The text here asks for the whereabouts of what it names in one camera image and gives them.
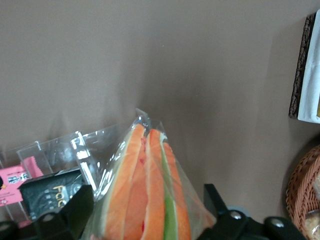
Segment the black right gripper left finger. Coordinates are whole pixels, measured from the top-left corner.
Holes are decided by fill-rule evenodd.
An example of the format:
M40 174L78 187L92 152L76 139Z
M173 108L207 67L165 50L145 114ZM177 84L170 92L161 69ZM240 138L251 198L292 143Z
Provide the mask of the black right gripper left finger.
M93 212L92 187L83 185L58 212L48 212L19 228L14 221L0 223L2 240L79 240Z

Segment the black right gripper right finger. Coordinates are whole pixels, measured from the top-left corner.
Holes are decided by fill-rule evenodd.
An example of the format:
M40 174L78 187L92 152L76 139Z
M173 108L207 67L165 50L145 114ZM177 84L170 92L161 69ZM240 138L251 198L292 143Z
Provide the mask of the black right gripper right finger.
M306 237L288 219L269 216L259 223L242 211L228 209L213 184L204 185L204 206L217 217L199 240L305 240Z

